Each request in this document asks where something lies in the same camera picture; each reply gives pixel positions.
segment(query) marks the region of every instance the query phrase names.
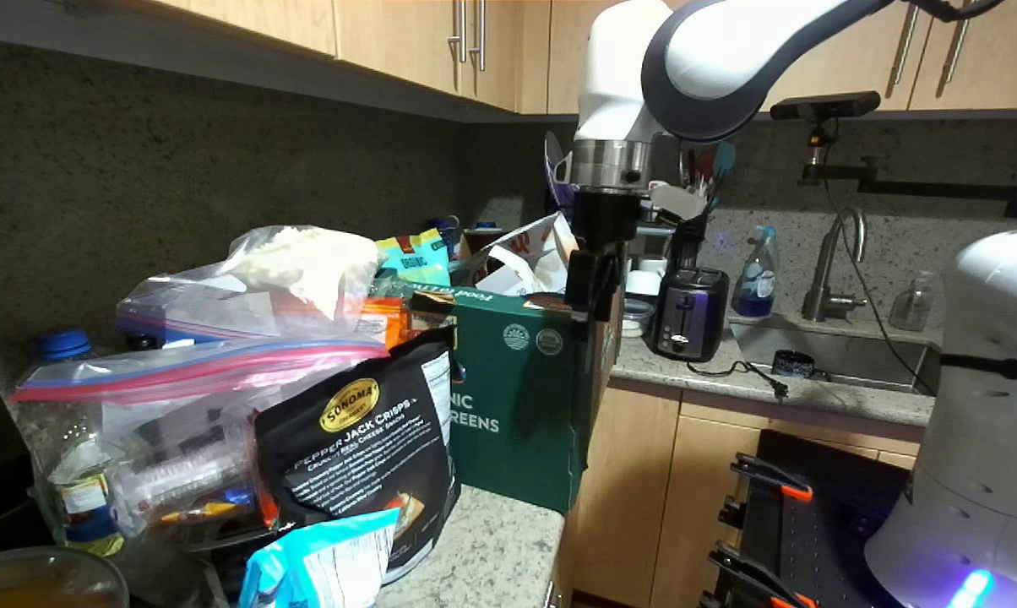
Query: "blue light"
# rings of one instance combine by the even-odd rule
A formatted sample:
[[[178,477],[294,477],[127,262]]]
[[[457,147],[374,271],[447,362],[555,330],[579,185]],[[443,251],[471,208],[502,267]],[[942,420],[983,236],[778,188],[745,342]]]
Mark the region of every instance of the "blue light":
[[[990,593],[993,593],[993,573],[990,571],[970,571],[946,608],[986,608]]]

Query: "kitchen sink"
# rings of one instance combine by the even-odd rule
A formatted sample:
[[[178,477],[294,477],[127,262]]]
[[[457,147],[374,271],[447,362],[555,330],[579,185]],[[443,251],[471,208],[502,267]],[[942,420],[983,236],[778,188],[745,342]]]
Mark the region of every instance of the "kitchen sink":
[[[731,330],[745,358],[763,373],[774,373],[778,353],[794,353],[813,358],[813,366],[803,370],[811,379],[927,393],[927,396],[935,396],[938,388],[938,353],[933,346],[919,346],[919,342],[884,346],[884,339],[836,336],[836,330],[802,327],[783,317],[731,321]]]

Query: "lower cabinet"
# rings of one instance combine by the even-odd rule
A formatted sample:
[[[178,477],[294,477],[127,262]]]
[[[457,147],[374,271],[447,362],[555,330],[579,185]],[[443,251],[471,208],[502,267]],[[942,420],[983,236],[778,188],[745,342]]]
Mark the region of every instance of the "lower cabinet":
[[[580,497],[569,517],[562,581],[596,604],[681,608],[712,589],[718,519],[736,495],[731,464],[779,429],[868,461],[913,465],[917,433],[848,416],[724,401],[651,388],[608,388]]]

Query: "soap dispenser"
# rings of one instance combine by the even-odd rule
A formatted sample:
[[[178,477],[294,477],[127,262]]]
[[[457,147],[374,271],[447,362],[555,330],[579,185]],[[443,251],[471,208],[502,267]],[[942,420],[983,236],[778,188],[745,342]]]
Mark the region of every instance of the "soap dispenser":
[[[768,317],[774,310],[778,295],[778,262],[774,262],[774,227],[761,227],[749,240],[754,251],[734,289],[734,310],[745,317]]]

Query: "yellow label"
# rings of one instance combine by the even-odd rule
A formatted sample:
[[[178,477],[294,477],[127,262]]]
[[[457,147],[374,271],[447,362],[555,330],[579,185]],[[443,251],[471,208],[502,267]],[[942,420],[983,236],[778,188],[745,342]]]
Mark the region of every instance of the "yellow label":
[[[324,412],[319,416],[319,429],[324,433],[345,433],[355,421],[367,420],[367,412],[379,401],[379,387],[374,379],[355,379],[347,381],[341,393],[335,393],[324,406]]]

